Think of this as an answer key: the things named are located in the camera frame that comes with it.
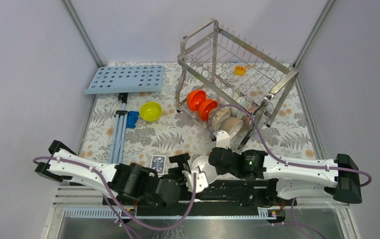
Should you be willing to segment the white plastic bowl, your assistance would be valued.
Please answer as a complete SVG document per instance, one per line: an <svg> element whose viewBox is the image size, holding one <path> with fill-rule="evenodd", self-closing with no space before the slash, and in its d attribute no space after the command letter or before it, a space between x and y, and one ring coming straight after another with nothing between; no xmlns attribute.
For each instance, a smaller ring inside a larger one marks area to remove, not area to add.
<svg viewBox="0 0 380 239"><path fill-rule="evenodd" d="M208 156L200 156L195 159L191 165L191 168L196 169L199 172L204 172L209 184L213 183L218 177L216 168L208 162Z"/></svg>

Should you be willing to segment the yellow-green plastic bowl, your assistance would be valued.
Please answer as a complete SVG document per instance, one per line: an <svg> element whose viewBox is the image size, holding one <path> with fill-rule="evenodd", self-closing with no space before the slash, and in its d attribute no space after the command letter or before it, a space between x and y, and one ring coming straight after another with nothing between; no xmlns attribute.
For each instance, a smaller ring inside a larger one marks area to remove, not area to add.
<svg viewBox="0 0 380 239"><path fill-rule="evenodd" d="M139 114L146 122L157 122L162 115L162 107L158 102L147 102L141 106Z"/></svg>

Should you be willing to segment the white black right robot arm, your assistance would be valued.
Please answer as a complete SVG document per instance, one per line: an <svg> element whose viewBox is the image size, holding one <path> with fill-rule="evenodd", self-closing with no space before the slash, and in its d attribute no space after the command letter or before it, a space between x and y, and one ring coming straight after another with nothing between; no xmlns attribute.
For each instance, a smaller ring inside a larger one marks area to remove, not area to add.
<svg viewBox="0 0 380 239"><path fill-rule="evenodd" d="M330 195L335 201L362 203L359 168L347 154L335 159L307 160L287 157L275 159L260 150L242 153L215 147L208 157L217 174L239 179L267 180L271 188L264 192L267 203L277 205L283 199Z"/></svg>

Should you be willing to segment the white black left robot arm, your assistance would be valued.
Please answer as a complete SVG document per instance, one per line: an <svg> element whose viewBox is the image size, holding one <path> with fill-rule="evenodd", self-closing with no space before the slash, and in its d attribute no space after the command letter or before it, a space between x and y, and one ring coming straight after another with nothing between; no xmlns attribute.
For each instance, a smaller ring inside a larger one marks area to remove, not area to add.
<svg viewBox="0 0 380 239"><path fill-rule="evenodd" d="M60 141L49 147L50 156L38 156L32 161L41 177L88 186L123 205L138 202L143 205L168 206L179 201L190 201L196 193L186 182L181 168L166 176L140 164L98 163L75 154Z"/></svg>

